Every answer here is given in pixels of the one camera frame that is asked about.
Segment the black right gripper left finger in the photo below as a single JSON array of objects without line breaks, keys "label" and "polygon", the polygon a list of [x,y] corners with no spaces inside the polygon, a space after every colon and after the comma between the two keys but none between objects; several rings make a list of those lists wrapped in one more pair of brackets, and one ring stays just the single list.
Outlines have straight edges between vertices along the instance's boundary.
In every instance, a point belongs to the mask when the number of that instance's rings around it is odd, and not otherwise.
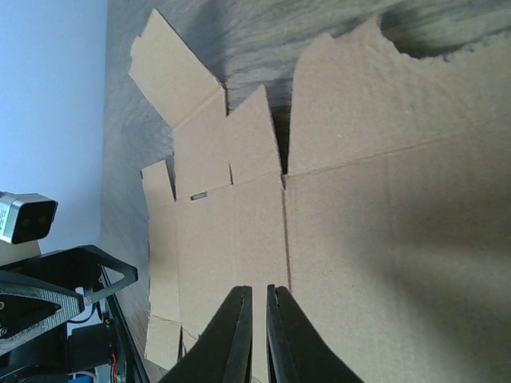
[{"label": "black right gripper left finger", "polygon": [[252,379],[252,288],[233,287],[195,345],[162,382]]}]

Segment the cardboard box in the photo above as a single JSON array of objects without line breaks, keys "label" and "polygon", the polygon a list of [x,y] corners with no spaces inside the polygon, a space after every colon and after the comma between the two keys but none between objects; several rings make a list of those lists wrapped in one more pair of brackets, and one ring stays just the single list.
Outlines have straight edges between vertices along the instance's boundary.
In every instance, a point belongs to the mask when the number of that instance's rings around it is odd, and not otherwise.
[{"label": "cardboard box", "polygon": [[399,53],[375,21],[323,34],[292,82],[287,165],[259,87],[224,88],[154,10],[130,77],[171,126],[141,172],[149,210],[145,356],[197,345],[236,285],[288,287],[367,382],[510,379],[510,40],[447,60]]}]

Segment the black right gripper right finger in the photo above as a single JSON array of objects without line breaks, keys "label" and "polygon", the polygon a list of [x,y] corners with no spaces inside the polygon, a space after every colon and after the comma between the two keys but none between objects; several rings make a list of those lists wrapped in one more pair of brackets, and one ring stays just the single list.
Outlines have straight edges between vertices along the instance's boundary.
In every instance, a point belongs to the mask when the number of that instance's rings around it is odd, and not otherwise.
[{"label": "black right gripper right finger", "polygon": [[327,346],[285,286],[267,287],[270,382],[360,382]]}]

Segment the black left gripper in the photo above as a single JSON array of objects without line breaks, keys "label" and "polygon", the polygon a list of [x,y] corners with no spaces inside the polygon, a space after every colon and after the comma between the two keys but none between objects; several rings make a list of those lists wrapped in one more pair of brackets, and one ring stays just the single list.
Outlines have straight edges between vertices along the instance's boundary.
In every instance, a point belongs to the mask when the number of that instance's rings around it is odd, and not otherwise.
[{"label": "black left gripper", "polygon": [[93,245],[1,268],[1,380],[136,382],[138,354],[116,293],[136,267]]}]

